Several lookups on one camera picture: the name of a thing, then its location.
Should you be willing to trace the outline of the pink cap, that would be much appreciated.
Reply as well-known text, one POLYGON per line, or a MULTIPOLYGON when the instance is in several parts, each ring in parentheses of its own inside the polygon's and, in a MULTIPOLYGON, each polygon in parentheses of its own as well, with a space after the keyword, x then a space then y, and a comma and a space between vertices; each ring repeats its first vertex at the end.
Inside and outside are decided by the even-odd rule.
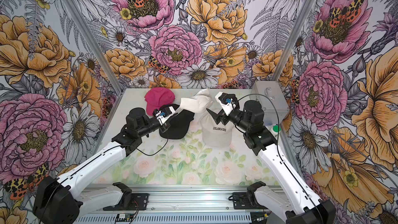
POLYGON ((154 110, 159 110, 164 105, 172 104, 174 100, 175 94, 168 88, 156 87, 150 89, 145 95, 147 115, 152 116, 154 110))

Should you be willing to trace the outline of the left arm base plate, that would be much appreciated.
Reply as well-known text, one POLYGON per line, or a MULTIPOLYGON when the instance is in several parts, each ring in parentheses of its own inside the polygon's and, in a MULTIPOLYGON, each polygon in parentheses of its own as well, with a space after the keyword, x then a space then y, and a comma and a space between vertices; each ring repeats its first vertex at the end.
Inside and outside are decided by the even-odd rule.
POLYGON ((104 211, 145 211, 147 209, 149 194, 124 194, 115 206, 103 208, 104 211))

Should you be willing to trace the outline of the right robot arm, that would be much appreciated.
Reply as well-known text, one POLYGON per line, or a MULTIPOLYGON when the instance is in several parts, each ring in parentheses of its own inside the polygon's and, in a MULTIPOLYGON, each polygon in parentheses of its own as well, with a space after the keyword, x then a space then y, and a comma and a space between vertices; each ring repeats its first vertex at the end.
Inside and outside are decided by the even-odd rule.
POLYGON ((331 224, 336 208, 330 200, 322 200, 300 177, 280 150, 278 140, 264 125, 264 111, 258 101, 248 100, 244 109, 230 95, 221 99, 222 109, 208 110, 215 123, 232 123, 243 130, 246 145, 272 171, 285 197, 273 192, 265 183, 248 187, 249 197, 258 205, 268 208, 287 224, 331 224))

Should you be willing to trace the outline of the black cap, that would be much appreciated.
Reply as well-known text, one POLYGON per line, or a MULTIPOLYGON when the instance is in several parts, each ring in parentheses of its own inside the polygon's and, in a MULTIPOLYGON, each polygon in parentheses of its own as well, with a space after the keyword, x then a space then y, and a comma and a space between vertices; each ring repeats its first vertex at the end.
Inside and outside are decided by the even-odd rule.
POLYGON ((185 137, 188 132, 190 122, 194 120, 195 113, 182 110, 175 117, 170 120, 170 127, 162 132, 159 130, 159 135, 164 139, 180 140, 185 137))

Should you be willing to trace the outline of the white Colorado cap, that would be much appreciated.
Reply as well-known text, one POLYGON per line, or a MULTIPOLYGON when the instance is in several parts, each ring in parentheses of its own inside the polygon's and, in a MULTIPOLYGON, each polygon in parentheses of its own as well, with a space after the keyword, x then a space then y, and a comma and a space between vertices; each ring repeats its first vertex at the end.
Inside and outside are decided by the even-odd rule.
POLYGON ((180 108, 195 114, 205 113, 213 104, 212 97, 208 89, 202 89, 191 98, 181 98, 180 108))
POLYGON ((211 147, 226 148, 232 142, 232 129, 234 125, 227 123, 216 124, 209 113, 205 113, 199 121, 202 127, 203 141, 211 147))

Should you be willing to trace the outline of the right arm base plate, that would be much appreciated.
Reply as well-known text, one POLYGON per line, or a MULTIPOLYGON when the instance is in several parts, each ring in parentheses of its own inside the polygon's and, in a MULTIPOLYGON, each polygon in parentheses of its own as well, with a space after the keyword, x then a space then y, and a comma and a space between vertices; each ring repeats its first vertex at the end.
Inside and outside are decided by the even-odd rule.
POLYGON ((266 209, 256 203, 254 197, 247 192, 233 192, 228 200, 233 202, 234 209, 266 209))

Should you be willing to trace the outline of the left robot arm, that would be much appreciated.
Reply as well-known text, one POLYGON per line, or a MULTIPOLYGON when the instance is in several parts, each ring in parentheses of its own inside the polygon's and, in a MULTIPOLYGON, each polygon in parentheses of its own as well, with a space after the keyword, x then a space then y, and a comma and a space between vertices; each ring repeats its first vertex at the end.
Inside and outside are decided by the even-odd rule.
POLYGON ((45 177, 38 186, 33 214, 41 224, 72 224, 77 218, 104 208, 127 210, 133 202, 131 189, 123 183, 84 194, 86 187, 115 163, 128 157, 142 138, 156 130, 166 131, 173 107, 155 110, 149 118, 143 108, 132 109, 126 124, 103 149, 74 169, 56 178, 45 177))

